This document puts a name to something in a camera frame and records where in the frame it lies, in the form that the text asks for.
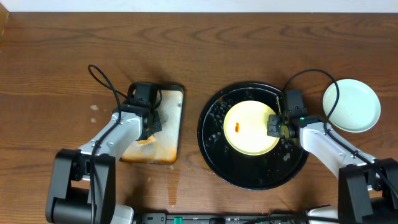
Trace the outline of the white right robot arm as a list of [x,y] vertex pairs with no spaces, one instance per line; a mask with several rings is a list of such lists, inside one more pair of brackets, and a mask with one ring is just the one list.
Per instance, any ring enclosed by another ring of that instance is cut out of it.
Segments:
[[397,223],[397,161],[393,158],[366,154],[319,116],[285,121],[272,114],[267,134],[313,154],[336,176],[340,222]]

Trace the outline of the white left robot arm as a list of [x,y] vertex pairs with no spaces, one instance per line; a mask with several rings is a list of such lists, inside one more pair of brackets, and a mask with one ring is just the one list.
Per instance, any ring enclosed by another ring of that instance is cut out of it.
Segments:
[[45,209],[50,223],[131,223],[133,209],[116,203],[116,163],[138,140],[161,131],[156,110],[122,105],[78,149],[55,156]]

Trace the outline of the green yellow sponge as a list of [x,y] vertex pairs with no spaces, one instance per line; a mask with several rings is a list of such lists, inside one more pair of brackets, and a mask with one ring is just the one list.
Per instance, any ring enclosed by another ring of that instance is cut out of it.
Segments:
[[138,140],[137,144],[138,145],[146,145],[146,144],[150,144],[150,143],[153,143],[153,142],[156,142],[156,138],[155,138],[154,135],[151,135],[145,140]]

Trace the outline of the pale yellow plate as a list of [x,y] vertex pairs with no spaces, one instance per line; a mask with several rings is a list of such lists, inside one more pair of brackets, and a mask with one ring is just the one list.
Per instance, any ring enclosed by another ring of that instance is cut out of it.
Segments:
[[227,142],[245,155],[268,153],[279,142],[278,137],[267,135],[270,115],[275,115],[275,111],[260,101],[247,100],[234,105],[223,122]]

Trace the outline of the mint green plate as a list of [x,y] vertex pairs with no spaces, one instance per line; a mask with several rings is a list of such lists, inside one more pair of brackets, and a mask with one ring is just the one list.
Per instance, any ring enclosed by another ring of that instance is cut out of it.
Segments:
[[367,84],[353,79],[338,80],[323,94],[323,110],[329,122],[351,133],[371,129],[381,115],[381,104]]

